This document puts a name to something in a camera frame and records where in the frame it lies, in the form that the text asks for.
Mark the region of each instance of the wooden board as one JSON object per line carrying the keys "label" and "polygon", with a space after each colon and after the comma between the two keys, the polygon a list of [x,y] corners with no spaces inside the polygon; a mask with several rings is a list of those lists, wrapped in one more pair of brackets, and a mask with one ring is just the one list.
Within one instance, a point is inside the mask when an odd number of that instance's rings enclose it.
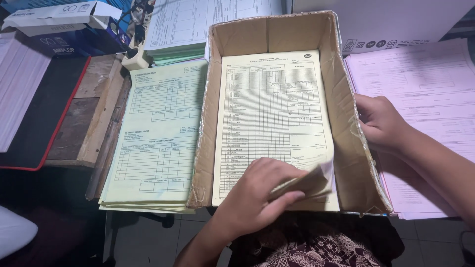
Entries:
{"label": "wooden board", "polygon": [[128,71],[123,55],[92,57],[45,166],[94,167]]}

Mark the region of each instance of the document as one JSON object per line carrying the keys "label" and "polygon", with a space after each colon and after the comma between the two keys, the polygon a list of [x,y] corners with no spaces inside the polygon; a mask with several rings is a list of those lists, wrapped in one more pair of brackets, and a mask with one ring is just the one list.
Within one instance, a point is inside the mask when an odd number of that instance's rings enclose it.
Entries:
{"label": "document", "polygon": [[[255,159],[269,157],[308,171],[332,161],[317,50],[223,57],[222,65],[213,206]],[[322,201],[338,210],[336,194],[329,198]]]}
{"label": "document", "polygon": [[281,14],[280,0],[156,0],[144,49],[194,44],[204,48],[213,24]]}
{"label": "document", "polygon": [[[206,69],[201,60],[131,72],[132,88],[102,194],[104,205],[184,208]],[[181,208],[174,208],[176,203]]]}
{"label": "document", "polygon": [[[386,96],[414,128],[475,162],[475,66],[467,39],[351,55],[346,64],[357,93]],[[454,213],[405,163],[378,157],[395,212]]]}

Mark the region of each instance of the red-edged mat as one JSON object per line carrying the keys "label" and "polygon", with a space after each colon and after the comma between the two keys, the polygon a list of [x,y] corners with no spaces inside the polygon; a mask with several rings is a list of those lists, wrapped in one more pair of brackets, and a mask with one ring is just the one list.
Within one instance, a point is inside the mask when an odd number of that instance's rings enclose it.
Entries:
{"label": "red-edged mat", "polygon": [[37,171],[46,160],[90,57],[54,58],[46,70],[0,168]]}

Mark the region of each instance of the white box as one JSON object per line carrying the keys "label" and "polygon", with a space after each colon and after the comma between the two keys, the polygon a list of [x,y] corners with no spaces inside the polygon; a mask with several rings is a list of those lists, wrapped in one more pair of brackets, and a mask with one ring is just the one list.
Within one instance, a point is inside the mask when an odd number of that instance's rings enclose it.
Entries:
{"label": "white box", "polygon": [[359,54],[439,41],[475,0],[286,0],[287,12],[332,10],[342,54]]}

